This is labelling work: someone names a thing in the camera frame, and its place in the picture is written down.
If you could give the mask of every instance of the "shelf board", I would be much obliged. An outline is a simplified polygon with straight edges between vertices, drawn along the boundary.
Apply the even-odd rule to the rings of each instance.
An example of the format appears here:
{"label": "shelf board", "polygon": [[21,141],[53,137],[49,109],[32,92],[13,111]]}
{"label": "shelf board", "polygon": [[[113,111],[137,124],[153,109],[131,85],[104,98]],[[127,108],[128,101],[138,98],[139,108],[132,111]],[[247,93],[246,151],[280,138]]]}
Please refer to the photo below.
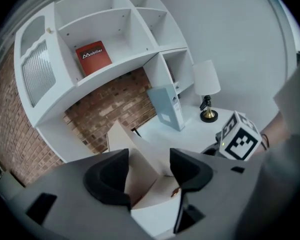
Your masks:
{"label": "shelf board", "polygon": [[55,3],[57,28],[90,14],[129,7],[127,0],[61,0]]}
{"label": "shelf board", "polygon": [[192,86],[194,84],[194,82],[190,83],[189,85],[187,86],[183,86],[183,88],[178,88],[178,89],[175,89],[176,91],[176,94],[181,94],[183,91],[185,91],[186,89],[188,89],[190,86]]}
{"label": "shelf board", "polygon": [[116,12],[121,12],[123,13],[124,16],[127,15],[127,11],[130,11],[131,9],[126,7],[126,8],[115,8],[115,9],[107,9],[107,10],[102,10],[102,11],[97,11],[97,12],[92,12],[90,14],[87,14],[87,15],[84,15],[82,17],[79,17],[77,19],[74,19],[72,21],[70,21],[69,23],[61,26],[58,31],[60,33],[63,33],[65,30],[69,30],[69,27],[72,26],[72,25],[79,25],[80,22],[82,21],[85,21],[85,20],[89,20],[91,18],[94,18],[94,17],[100,17],[100,20],[102,19],[102,16],[104,14],[110,14],[110,13],[116,13]]}
{"label": "shelf board", "polygon": [[[135,60],[137,60],[138,58],[142,58],[142,57],[148,58],[148,55],[150,55],[150,58],[151,58],[155,53],[156,53],[155,51],[150,51],[150,52],[144,52],[144,53],[141,53],[141,54],[126,57],[125,59],[122,59],[121,61],[112,63],[112,64],[110,64],[108,66],[105,66],[105,67],[93,72],[92,74],[86,76],[85,78],[83,78],[82,80],[80,80],[77,83],[77,86],[82,86],[86,82],[91,81],[92,79],[98,79],[99,75],[103,75],[105,72],[107,72],[107,74],[109,74],[108,77],[111,80],[116,78],[116,77],[122,76],[122,75],[138,68],[138,67],[133,66],[133,64],[134,64],[133,62]],[[141,66],[143,66],[148,60],[149,59],[145,59],[144,63],[141,63],[142,64]],[[129,62],[132,62],[130,68],[120,66],[120,65],[124,65],[126,63],[129,64]]]}

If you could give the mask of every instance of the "white shelving unit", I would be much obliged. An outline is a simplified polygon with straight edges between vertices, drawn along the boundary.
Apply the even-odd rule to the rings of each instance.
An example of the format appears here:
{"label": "white shelving unit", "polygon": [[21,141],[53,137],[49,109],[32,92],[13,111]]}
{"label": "white shelving unit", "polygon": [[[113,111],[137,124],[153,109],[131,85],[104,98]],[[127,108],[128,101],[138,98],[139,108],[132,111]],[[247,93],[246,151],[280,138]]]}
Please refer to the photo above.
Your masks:
{"label": "white shelving unit", "polygon": [[[76,49],[97,41],[112,63],[85,77]],[[187,101],[193,95],[192,65],[187,43],[160,0],[60,0],[38,11],[15,36],[14,70],[23,108],[65,163],[94,155],[63,121],[70,106],[139,67],[153,87],[174,85],[175,96]],[[160,199],[154,207],[168,203]],[[141,215],[145,206],[140,202]]]}

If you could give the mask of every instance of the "lamp base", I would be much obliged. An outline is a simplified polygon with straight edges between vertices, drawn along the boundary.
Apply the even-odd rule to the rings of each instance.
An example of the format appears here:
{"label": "lamp base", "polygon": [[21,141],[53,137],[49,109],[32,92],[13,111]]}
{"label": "lamp base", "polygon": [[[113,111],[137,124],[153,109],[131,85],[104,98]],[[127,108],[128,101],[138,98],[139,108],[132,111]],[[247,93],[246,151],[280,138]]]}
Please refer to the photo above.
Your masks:
{"label": "lamp base", "polygon": [[213,123],[218,119],[218,112],[208,106],[207,110],[200,113],[200,118],[205,123]]}

